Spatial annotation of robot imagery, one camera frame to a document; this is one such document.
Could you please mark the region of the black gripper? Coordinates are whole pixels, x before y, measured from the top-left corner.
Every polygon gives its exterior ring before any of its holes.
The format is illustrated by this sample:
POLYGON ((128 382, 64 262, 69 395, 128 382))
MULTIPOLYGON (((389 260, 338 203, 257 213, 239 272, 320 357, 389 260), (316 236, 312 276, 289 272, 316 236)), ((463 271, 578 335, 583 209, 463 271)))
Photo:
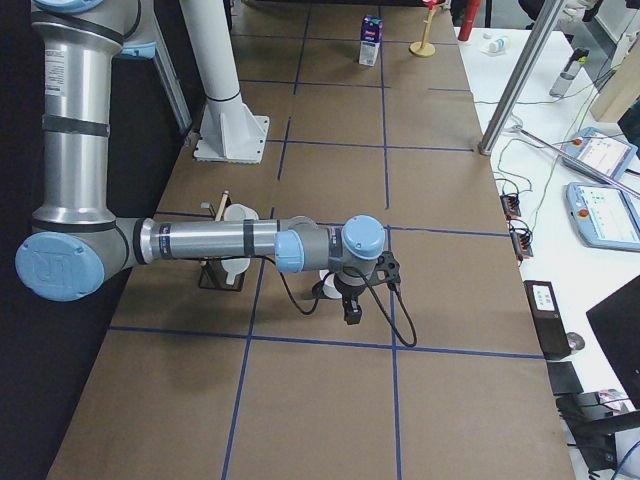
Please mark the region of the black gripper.
POLYGON ((356 301, 366 289, 364 280, 358 275, 349 275, 341 271, 334 275, 334 286, 341 294, 343 319, 347 325, 357 325, 361 321, 362 309, 356 301))

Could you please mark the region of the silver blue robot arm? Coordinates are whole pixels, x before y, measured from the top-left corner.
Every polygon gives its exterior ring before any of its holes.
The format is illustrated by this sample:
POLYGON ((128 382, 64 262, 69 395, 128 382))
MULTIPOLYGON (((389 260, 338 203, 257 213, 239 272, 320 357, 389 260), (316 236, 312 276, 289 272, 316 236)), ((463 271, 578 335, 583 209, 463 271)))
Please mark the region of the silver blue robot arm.
POLYGON ((389 282, 393 265, 384 227, 370 216, 340 227, 307 217, 158 223, 108 209, 112 61, 165 53, 152 2, 35 1, 31 23, 45 52, 45 192, 15 256, 26 287, 75 301, 157 260, 262 258, 281 272, 332 273, 346 323, 360 321, 359 295, 389 282))

